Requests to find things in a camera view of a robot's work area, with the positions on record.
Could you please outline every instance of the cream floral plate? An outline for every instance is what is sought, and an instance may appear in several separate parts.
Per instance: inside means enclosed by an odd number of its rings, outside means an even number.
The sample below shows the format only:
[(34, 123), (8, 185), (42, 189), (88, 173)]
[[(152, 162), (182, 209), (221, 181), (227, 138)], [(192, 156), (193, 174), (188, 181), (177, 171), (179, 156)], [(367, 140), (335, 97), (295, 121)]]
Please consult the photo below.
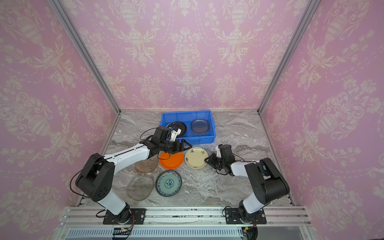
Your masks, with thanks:
[(185, 154), (185, 162), (189, 167), (199, 169), (207, 164), (204, 162), (204, 159), (207, 157), (208, 153), (206, 150), (200, 147), (193, 147)]

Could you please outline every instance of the black plate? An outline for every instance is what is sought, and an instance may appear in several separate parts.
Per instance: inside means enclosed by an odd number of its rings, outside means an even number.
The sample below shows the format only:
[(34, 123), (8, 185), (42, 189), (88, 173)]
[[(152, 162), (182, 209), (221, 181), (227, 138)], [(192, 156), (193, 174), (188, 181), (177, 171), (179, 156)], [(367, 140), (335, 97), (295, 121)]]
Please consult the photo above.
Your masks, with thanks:
[(181, 129), (181, 133), (177, 135), (176, 138), (184, 136), (184, 134), (187, 132), (187, 125), (183, 122), (171, 122), (170, 124), (167, 125), (167, 127), (173, 127), (173, 129)]

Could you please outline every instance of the black cable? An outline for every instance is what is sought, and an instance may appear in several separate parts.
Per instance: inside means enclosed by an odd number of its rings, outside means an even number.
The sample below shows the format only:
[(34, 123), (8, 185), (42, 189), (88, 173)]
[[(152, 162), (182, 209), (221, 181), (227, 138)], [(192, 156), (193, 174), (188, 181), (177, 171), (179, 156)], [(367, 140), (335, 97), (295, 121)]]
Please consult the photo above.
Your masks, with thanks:
[(123, 231), (123, 232), (119, 232), (119, 233), (116, 233), (115, 234), (115, 229), (116, 228), (114, 228), (113, 229), (113, 237), (112, 237), (112, 240), (115, 240), (115, 235), (127, 235), (127, 237), (124, 239), (124, 240), (126, 240), (130, 235), (131, 235), (131, 233), (132, 233), (132, 230), (133, 230), (133, 225), (135, 224), (135, 216), (130, 216), (129, 218), (131, 218), (131, 217), (133, 217), (133, 221), (132, 221), (132, 225), (128, 228), (128, 230), (127, 231)]
[(236, 155), (236, 154), (234, 154), (234, 153), (233, 153), (233, 155), (235, 155), (235, 156), (241, 158), (244, 162), (246, 162), (246, 161), (244, 160), (244, 158), (242, 158), (242, 157), (240, 157), (240, 156), (238, 156), (238, 155)]
[(243, 235), (246, 235), (247, 236), (247, 240), (250, 240), (251, 238), (249, 237), (248, 233), (243, 233)]
[(223, 208), (223, 211), (221, 212), (221, 214), (222, 214), (224, 217), (225, 217), (225, 215), (224, 215), (224, 210), (225, 210), (226, 208), (231, 209), (232, 207), (230, 207), (230, 206), (226, 206), (226, 207)]
[(143, 133), (140, 135), (140, 140), (144, 140), (144, 139), (141, 139), (141, 137), (143, 136), (144, 133), (148, 132), (149, 130), (156, 129), (156, 128), (157, 128), (157, 127), (154, 127), (154, 128), (148, 129), (147, 131), (143, 132)]
[(86, 167), (83, 168), (82, 170), (78, 171), (75, 175), (73, 175), (73, 177), (72, 177), (71, 180), (70, 180), (70, 190), (71, 190), (74, 194), (80, 195), (80, 196), (82, 196), (82, 197), (87, 197), (87, 196), (85, 196), (85, 195), (83, 195), (83, 194), (80, 194), (80, 193), (75, 192), (75, 191), (72, 189), (72, 181), (73, 181), (73, 179), (76, 177), (76, 175), (78, 175), (81, 171), (83, 171), (83, 170), (86, 169), (87, 167), (89, 167), (89, 166), (93, 166), (93, 165), (95, 165), (95, 164), (100, 164), (100, 162), (92, 163), (91, 165), (86, 166)]
[(96, 217), (99, 217), (99, 218), (105, 217), (105, 215), (104, 216), (99, 216), (99, 213), (102, 213), (103, 211), (106, 211), (106, 209), (103, 209), (103, 210), (99, 211), (98, 213), (96, 213)]
[(170, 158), (170, 153), (169, 153), (169, 157), (168, 158), (165, 158), (165, 159), (159, 158), (159, 154), (157, 154), (157, 158), (160, 159), (160, 160), (168, 160)]
[(247, 240), (256, 240), (258, 235), (259, 235), (259, 231), (257, 229), (256, 226), (250, 228), (247, 230), (246, 233), (243, 233), (243, 235), (246, 234), (247, 235)]

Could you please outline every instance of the orange plate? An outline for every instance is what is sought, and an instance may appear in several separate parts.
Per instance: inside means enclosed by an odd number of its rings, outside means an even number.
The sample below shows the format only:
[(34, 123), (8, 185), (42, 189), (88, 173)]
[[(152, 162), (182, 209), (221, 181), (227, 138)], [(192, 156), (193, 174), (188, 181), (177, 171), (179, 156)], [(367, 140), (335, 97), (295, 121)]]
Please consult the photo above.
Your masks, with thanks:
[(175, 169), (181, 166), (181, 164), (184, 161), (184, 154), (182, 152), (178, 152), (175, 154), (171, 154), (169, 156), (169, 153), (163, 152), (160, 155), (160, 164), (166, 168), (166, 169)]

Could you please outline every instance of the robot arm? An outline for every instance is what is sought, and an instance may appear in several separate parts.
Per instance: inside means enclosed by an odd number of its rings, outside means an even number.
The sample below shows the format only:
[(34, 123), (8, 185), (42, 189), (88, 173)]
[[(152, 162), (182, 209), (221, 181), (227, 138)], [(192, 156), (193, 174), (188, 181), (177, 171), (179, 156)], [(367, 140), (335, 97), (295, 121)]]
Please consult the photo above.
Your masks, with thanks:
[(98, 153), (91, 155), (76, 179), (76, 186), (91, 200), (109, 210), (120, 224), (126, 223), (131, 217), (130, 206), (111, 190), (113, 176), (121, 169), (153, 157), (160, 151), (173, 154), (190, 149), (192, 146), (184, 139), (175, 141), (180, 131), (159, 126), (154, 135), (131, 148), (104, 156)]
[[(125, 224), (132, 213), (130, 206), (112, 191), (113, 176), (121, 169), (151, 158), (160, 151), (174, 154), (190, 149), (192, 146), (184, 139), (175, 141), (180, 131), (159, 126), (154, 135), (131, 148), (104, 156), (98, 153), (91, 155), (76, 179), (76, 186), (91, 200), (110, 211), (118, 223)], [(269, 158), (257, 162), (235, 161), (231, 145), (219, 145), (217, 154), (213, 153), (205, 161), (216, 170), (224, 169), (225, 175), (249, 178), (253, 193), (239, 203), (238, 209), (244, 222), (251, 222), (257, 211), (270, 201), (289, 193), (287, 182)]]
[(225, 175), (248, 177), (253, 193), (239, 203), (239, 214), (244, 222), (255, 219), (257, 211), (271, 201), (289, 194), (289, 186), (271, 159), (255, 162), (235, 161), (231, 145), (219, 145), (205, 161), (216, 170), (224, 169)]

